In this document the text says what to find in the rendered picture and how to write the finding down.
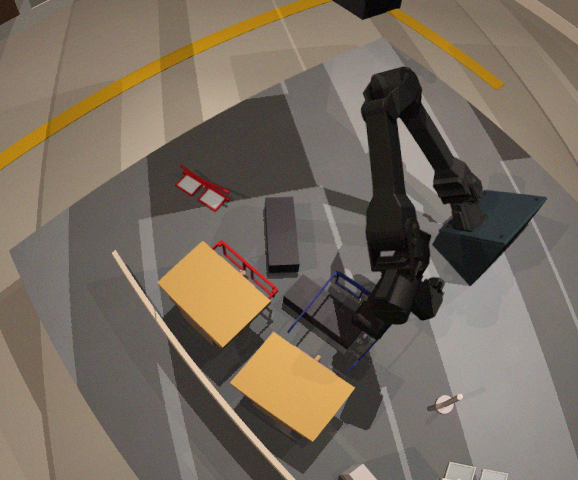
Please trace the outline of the navy glasses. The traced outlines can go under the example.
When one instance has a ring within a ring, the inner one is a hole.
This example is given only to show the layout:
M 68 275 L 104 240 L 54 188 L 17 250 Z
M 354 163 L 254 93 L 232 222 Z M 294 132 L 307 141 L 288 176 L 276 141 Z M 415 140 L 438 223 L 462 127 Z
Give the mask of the navy glasses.
M 336 277 L 337 276 L 337 277 Z M 287 333 L 289 334 L 289 332 L 292 330 L 292 328 L 295 326 L 295 324 L 298 322 L 298 320 L 300 318 L 302 318 L 302 316 L 306 313 L 306 311 L 309 309 L 309 307 L 313 304 L 313 302 L 316 300 L 316 298 L 320 295 L 320 293 L 323 291 L 323 289 L 330 283 L 330 281 L 333 278 L 336 278 L 335 282 L 337 285 L 339 285 L 341 288 L 343 288 L 344 290 L 346 290 L 347 292 L 349 292 L 350 294 L 352 294 L 353 296 L 355 296 L 355 298 L 361 300 L 361 296 L 362 294 L 365 295 L 370 295 L 370 292 L 368 292 L 367 290 L 365 290 L 365 288 L 363 288 L 362 286 L 360 286 L 360 284 L 358 284 L 357 282 L 355 282 L 354 280 L 352 280 L 351 278 L 349 278 L 348 276 L 345 276 L 344 274 L 342 274 L 341 272 L 338 272 L 336 270 L 336 272 L 332 275 L 332 277 L 329 279 L 329 281 L 325 284 L 325 286 L 318 292 L 318 294 L 314 297 L 314 299 L 311 301 L 311 303 L 307 306 L 307 308 L 304 310 L 304 312 L 300 315 L 300 317 L 298 319 L 296 319 L 296 321 L 293 323 L 293 325 L 290 327 L 290 329 L 287 331 Z M 378 340 L 376 340 L 378 341 Z M 375 341 L 375 342 L 376 342 Z M 375 342 L 369 347 L 369 349 L 375 344 Z M 368 353 L 369 349 L 363 354 L 361 355 L 361 357 L 354 363 L 357 364 L 361 358 Z M 353 367 L 354 365 L 352 365 L 346 373 L 348 373 Z

